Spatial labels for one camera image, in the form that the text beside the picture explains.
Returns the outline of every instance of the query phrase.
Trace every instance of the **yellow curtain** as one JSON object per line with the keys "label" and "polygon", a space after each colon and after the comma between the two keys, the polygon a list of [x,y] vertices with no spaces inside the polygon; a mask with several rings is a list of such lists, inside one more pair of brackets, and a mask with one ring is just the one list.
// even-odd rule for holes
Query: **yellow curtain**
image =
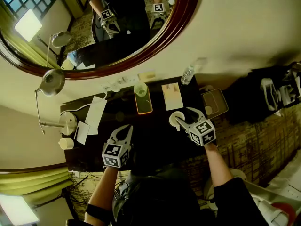
{"label": "yellow curtain", "polygon": [[67,167],[0,175],[0,194],[22,195],[27,203],[34,203],[69,185],[72,185],[72,181]]}
{"label": "yellow curtain", "polygon": [[[15,31],[15,19],[4,4],[3,1],[0,2],[0,29],[3,37],[8,43],[10,43],[15,49],[22,53],[27,59],[32,62],[46,66],[47,55],[39,49],[33,42],[27,42]],[[51,58],[48,59],[49,67],[59,69],[60,66],[57,65],[55,61]]]}

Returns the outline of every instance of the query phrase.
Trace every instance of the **wooden mirror frame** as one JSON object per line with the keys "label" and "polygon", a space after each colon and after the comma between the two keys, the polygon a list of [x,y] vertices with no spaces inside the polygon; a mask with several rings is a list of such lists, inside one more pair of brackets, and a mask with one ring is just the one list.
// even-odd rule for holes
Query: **wooden mirror frame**
{"label": "wooden mirror frame", "polygon": [[[172,13],[161,31],[148,44],[130,56],[108,66],[86,71],[64,71],[67,80],[84,80],[104,77],[135,67],[167,47],[186,27],[196,9],[198,0],[175,0]],[[42,77],[49,68],[35,65],[18,56],[0,33],[0,56],[16,68]]]}

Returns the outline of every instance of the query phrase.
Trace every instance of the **mirror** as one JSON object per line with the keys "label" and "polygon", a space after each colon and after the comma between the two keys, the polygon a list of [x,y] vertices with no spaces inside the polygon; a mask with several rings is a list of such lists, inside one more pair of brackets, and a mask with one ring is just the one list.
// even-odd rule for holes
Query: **mirror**
{"label": "mirror", "polygon": [[0,51],[11,64],[40,76],[52,68],[63,69],[67,79],[118,73],[170,43],[197,1],[0,0]]}

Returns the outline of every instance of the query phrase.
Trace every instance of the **plastic water bottle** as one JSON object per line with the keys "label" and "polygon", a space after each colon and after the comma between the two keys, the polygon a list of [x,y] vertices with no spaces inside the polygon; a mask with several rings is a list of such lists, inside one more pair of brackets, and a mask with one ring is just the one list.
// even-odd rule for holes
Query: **plastic water bottle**
{"label": "plastic water bottle", "polygon": [[194,75],[194,67],[192,65],[189,65],[185,71],[184,71],[184,74],[181,78],[181,82],[183,85],[188,85],[192,79]]}

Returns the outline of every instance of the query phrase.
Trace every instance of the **lamp base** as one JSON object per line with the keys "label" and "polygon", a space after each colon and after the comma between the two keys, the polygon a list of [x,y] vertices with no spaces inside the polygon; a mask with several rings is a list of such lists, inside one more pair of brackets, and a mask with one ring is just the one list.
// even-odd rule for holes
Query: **lamp base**
{"label": "lamp base", "polygon": [[77,119],[72,113],[64,112],[60,117],[59,124],[64,125],[64,128],[61,128],[60,132],[66,136],[69,136],[76,131]]}

